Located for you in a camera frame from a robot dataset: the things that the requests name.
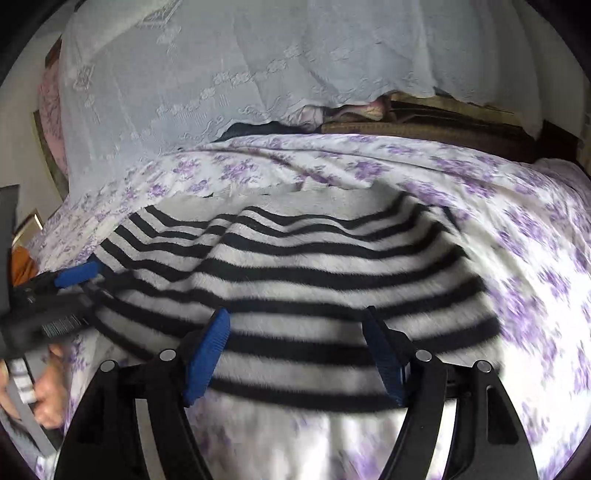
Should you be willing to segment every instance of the white wall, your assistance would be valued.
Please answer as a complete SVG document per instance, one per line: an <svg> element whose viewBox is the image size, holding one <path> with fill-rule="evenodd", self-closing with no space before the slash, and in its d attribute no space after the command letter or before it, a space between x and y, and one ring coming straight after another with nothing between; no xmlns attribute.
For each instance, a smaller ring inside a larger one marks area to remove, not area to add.
<svg viewBox="0 0 591 480"><path fill-rule="evenodd" d="M40 151L31 114L38 108L38 87L45 56L72 11L67 4L27 44L0 86L0 186L19 183L17 221L34 209L43 221L61 205Z"/></svg>
<svg viewBox="0 0 591 480"><path fill-rule="evenodd" d="M514 0L530 40L544 118L580 136L583 127L586 76L554 27L525 0Z"/></svg>

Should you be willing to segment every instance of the silver screw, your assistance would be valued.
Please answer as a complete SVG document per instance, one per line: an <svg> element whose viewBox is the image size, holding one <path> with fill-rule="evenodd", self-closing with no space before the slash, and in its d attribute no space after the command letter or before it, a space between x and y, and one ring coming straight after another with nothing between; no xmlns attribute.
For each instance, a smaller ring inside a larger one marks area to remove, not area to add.
<svg viewBox="0 0 591 480"><path fill-rule="evenodd" d="M160 359L163 362L170 362L171 360L174 360L177 356L177 352L175 352L174 350L168 349L168 350L164 350L162 352L160 352Z"/></svg>
<svg viewBox="0 0 591 480"><path fill-rule="evenodd" d="M417 353L415 353L414 356L421 362L430 362L431 358L433 358L431 352L427 352L426 350L417 350Z"/></svg>
<svg viewBox="0 0 591 480"><path fill-rule="evenodd" d="M115 368L116 363L113 360L105 360L104 362L101 363L100 365L100 370L102 372L110 372L111 370L113 370Z"/></svg>
<svg viewBox="0 0 591 480"><path fill-rule="evenodd" d="M478 360L476 368L480 370L482 373L487 374L490 373L490 371L492 370L492 365L486 360Z"/></svg>

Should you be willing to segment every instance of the floral bedsheet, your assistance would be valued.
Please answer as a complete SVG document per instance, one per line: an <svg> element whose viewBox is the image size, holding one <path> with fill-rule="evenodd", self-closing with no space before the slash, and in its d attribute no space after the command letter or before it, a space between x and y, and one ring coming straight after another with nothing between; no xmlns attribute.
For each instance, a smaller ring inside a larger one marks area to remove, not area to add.
<svg viewBox="0 0 591 480"><path fill-rule="evenodd" d="M177 192L208 196L302 182L354 189L376 179L455 213L464 247L480 265L502 323L502 380L540 478L554 478L591 424L591 183L567 164L525 166L395 137L235 138L143 161L98 192L76 202L66 199L30 247L41 270L55 270L84 261L128 214ZM106 358L126 361L96 333L73 342L68 420ZM443 473L452 408L446 407L433 479ZM187 412L219 478L374 480L402 421L389 418L388 431L362 420L298 413L285 424L288 431L277 433L264 418L253 431L252 422L240 421L236 411L238 400L207 393ZM265 448L268 442L275 447ZM51 462L37 466L40 476L50 475Z"/></svg>

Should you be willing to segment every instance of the white bedsheet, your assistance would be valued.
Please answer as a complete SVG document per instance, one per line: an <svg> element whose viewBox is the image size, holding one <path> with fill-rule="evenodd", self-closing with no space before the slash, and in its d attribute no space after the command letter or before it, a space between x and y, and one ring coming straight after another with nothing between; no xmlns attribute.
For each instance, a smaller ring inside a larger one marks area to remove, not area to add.
<svg viewBox="0 0 591 480"><path fill-rule="evenodd" d="M540 478L554 478L591 423L591 186L583 176L569 175L567 186L475 150L394 137L243 137L143 163L98 192L68 198L31 250L42 270L81 262L126 215L177 192L207 196L304 181L366 188L378 177L450 206L459 219L502 323L502 380ZM75 340L69 420L98 365L125 357L96 333ZM214 478L229 480L375 480L402 423L400 412L378 422L245 409L213 391L187 414ZM443 473L452 425L448 406L432 479ZM50 472L39 463L40 475Z"/></svg>
<svg viewBox="0 0 591 480"><path fill-rule="evenodd" d="M358 105L393 90L439 88L516 112L532 135L541 128L511 0L172 0L138 23L136 9L122 8L116 28L97 20L86 32L79 23L92 19L78 17L100 3L87 0L62 44L63 58L76 59L60 62L60 99L77 199L140 158L191 150L235 122L285 121L306 105Z"/></svg>

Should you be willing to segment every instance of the black and white striped garment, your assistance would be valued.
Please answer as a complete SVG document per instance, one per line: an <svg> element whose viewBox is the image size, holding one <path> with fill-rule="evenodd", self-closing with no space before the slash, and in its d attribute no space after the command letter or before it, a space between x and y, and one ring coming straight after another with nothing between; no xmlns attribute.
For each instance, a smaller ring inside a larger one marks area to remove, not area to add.
<svg viewBox="0 0 591 480"><path fill-rule="evenodd" d="M384 186L176 196L131 215L93 254L107 277L133 272L102 296L99 329L148 359L223 306L232 333L211 388L313 410L390 409L358 321L369 305L445 361L500 361L498 319L456 235Z"/></svg>

